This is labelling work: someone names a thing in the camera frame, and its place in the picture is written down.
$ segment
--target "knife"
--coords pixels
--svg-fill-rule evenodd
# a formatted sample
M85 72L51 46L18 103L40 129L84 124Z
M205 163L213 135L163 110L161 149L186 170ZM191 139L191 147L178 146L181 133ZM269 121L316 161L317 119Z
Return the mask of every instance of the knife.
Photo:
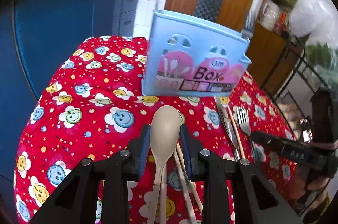
M219 100L219 97L215 96L215 102L216 102L218 113L221 117L222 124L225 127L226 133L228 134L231 143L234 146L234 159L235 161L238 161L241 158L238 153L239 146L238 146L237 138L236 138L236 135L234 134L234 129L232 127L228 113L226 112L226 109L222 106L222 103Z

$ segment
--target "red tablecloth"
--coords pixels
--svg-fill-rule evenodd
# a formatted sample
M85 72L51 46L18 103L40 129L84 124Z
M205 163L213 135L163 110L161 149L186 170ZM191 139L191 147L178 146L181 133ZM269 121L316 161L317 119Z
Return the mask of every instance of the red tablecloth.
M143 124L151 123L162 105L172 105L181 114L193 137L223 158L233 158L233 148L221 124L208 118L215 111L213 98L142 97L141 78L146 61L145 38L101 36L85 40L58 69L30 116L18 146L14 172L14 195L20 223L28 222L77 163L90 157L109 158L139 135ZM293 138L275 106L246 72L224 105L249 110L252 130ZM241 133L247 158L250 144ZM261 169L277 190L288 199L288 182L294 163L280 159L257 146ZM168 162L167 223L189 223L181 185L172 158ZM141 181L128 183L131 223L146 223L155 164L150 155ZM97 221L101 217L102 185ZM203 183L197 183L203 195ZM202 219L191 195L197 219ZM233 205L231 188L229 203ZM233 206L230 206L234 221Z

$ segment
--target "blue cabinet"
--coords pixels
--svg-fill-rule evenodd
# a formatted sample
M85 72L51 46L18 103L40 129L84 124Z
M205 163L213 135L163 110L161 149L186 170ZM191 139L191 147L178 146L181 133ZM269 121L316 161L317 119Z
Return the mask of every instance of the blue cabinet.
M86 38L132 36L137 0L7 0L0 9L0 194L16 219L19 139L56 69Z

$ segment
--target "silver fork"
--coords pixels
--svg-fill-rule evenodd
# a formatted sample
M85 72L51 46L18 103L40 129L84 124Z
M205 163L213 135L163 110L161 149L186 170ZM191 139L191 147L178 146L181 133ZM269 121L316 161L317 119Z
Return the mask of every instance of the silver fork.
M251 138L250 138L251 128L250 128L250 123L249 123L249 111L246 110L244 107L237 107L237 117L238 117L239 127L241 128L242 132L244 132L247 136L249 136L253 161L255 163L255 166L259 168L260 163L258 160L258 156L256 154L254 144L252 143Z

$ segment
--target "metal screw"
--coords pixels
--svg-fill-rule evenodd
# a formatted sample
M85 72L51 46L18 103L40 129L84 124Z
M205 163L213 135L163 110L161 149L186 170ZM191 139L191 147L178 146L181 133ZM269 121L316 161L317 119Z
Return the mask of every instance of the metal screw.
M81 164L83 166L88 166L90 164L90 159L89 158L82 159Z
M122 151L120 151L120 156L127 156L129 154L130 154L130 151L128 151L128 150L122 150Z
M246 158L241 158L241 159L239 160L239 162L240 162L242 165L244 165L244 166L248 166L248 165L250 164L249 159L246 159Z
M211 152L208 149L203 149L200 151L201 155L204 156L209 156L211 154Z

